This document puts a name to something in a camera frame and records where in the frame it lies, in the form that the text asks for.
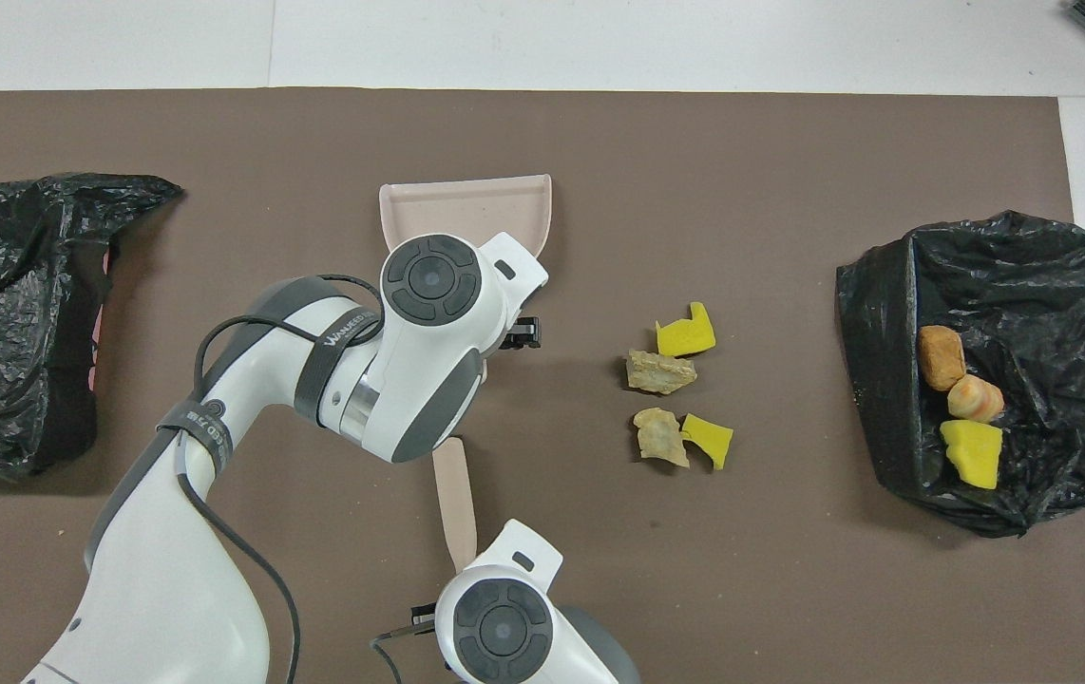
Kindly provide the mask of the brown table mat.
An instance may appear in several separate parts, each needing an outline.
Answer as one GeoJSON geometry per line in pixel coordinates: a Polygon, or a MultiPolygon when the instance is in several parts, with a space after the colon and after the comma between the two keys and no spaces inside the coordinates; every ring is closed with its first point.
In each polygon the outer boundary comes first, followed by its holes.
{"type": "Polygon", "coordinates": [[[71,623],[108,493],[192,384],[200,339],[264,287],[375,278],[385,183],[548,174],[531,300],[461,432],[489,542],[516,517],[564,555],[644,684],[1085,681],[1085,510],[983,540],[875,480],[835,269],[929,221],[1072,220],[1058,105],[1007,97],[243,89],[0,92],[0,181],[159,175],[101,324],[99,438],[0,482],[0,684],[71,623]],[[626,385],[655,322],[706,304],[697,380],[626,385]],[[724,470],[638,453],[631,417],[733,429],[724,470]]]}

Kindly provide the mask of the notched yellow sponge piece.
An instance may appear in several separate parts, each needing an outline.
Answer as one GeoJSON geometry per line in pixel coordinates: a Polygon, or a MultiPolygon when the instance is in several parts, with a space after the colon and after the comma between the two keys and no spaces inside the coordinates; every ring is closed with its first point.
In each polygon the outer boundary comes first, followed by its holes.
{"type": "Polygon", "coordinates": [[[690,316],[667,325],[655,322],[658,353],[665,356],[689,356],[703,353],[716,345],[714,326],[706,304],[690,303],[690,316]]]}

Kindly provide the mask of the small croissant toy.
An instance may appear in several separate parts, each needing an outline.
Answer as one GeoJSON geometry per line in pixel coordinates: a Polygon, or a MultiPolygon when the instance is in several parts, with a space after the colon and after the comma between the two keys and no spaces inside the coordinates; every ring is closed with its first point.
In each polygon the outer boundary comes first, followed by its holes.
{"type": "Polygon", "coordinates": [[[669,395],[694,383],[694,363],[650,351],[629,350],[625,356],[626,385],[630,390],[669,395]]]}
{"type": "Polygon", "coordinates": [[[681,468],[689,468],[690,460],[680,425],[676,416],[665,408],[643,408],[631,417],[637,429],[638,453],[642,459],[655,459],[681,468]]]}
{"type": "Polygon", "coordinates": [[[947,411],[956,419],[994,423],[1004,413],[1003,392],[976,375],[963,375],[946,395],[947,411]]]}

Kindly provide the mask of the black bag lined pink bin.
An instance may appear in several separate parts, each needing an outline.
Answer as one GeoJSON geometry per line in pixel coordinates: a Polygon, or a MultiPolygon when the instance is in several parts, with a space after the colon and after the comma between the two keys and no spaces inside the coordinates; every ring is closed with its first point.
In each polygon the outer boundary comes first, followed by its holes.
{"type": "Polygon", "coordinates": [[[92,372],[114,243],[181,194],[156,175],[0,182],[0,478],[43,472],[94,445],[92,372]]]}

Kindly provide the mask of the yellow sponge with green side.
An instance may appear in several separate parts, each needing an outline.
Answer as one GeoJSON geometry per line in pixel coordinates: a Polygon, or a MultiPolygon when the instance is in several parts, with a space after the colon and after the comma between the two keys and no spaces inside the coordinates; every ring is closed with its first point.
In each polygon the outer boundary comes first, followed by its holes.
{"type": "Polygon", "coordinates": [[[965,484],[984,490],[998,487],[1001,428],[959,419],[941,423],[941,435],[946,458],[965,484]]]}

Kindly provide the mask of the beige plastic dustpan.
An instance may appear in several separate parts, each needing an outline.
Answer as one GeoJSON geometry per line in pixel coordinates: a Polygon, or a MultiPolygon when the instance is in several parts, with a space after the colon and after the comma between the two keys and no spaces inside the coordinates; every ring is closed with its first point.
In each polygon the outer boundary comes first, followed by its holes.
{"type": "Polygon", "coordinates": [[[550,233],[552,195],[548,174],[385,183],[379,187],[379,219],[391,252],[425,235],[455,235],[482,246],[505,231],[538,257],[550,233]]]}

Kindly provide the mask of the beige brush with black bristles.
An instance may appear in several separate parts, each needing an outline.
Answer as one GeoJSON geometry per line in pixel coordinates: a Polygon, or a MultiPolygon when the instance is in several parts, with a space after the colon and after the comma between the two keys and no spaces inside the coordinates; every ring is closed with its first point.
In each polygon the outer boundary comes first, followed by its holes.
{"type": "Polygon", "coordinates": [[[441,521],[455,573],[465,570],[478,555],[476,511],[465,455],[459,436],[448,436],[432,453],[441,521]]]}

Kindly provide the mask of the brown oval bread roll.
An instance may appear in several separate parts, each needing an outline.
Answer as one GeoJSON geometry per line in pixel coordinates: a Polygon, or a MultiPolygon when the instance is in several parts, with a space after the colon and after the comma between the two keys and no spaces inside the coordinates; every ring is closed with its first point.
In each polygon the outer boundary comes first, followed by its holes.
{"type": "Polygon", "coordinates": [[[942,325],[926,325],[917,333],[919,368],[928,387],[949,392],[965,376],[962,338],[942,325]]]}

